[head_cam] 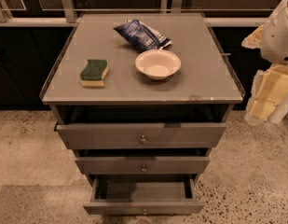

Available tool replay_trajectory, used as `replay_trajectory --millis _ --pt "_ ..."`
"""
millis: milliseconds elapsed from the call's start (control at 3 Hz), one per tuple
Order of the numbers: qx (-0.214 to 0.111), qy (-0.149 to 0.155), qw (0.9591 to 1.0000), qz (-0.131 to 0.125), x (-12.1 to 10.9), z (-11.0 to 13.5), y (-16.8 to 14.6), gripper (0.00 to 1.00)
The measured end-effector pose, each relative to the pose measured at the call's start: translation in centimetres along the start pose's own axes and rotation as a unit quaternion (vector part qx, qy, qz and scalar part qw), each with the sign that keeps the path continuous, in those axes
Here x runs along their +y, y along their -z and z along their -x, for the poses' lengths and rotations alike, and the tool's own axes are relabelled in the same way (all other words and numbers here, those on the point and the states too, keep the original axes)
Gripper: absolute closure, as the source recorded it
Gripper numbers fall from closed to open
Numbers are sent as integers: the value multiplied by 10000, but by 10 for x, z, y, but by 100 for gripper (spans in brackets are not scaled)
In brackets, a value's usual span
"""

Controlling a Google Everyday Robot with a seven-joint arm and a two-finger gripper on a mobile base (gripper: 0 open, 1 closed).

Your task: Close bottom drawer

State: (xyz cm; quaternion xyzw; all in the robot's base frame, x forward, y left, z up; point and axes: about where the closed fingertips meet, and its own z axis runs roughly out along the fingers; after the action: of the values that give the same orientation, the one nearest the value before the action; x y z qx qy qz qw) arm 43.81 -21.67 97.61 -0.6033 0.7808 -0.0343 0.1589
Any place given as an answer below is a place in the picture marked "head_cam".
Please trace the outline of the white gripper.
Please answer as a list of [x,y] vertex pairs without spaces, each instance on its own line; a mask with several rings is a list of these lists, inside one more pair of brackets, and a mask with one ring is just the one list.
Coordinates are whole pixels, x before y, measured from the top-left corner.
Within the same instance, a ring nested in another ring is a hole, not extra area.
[[273,63],[267,71],[258,70],[254,76],[244,118],[256,126],[269,121],[288,95],[288,0],[281,0],[267,22],[246,36],[241,45],[246,49],[261,47],[261,56]]

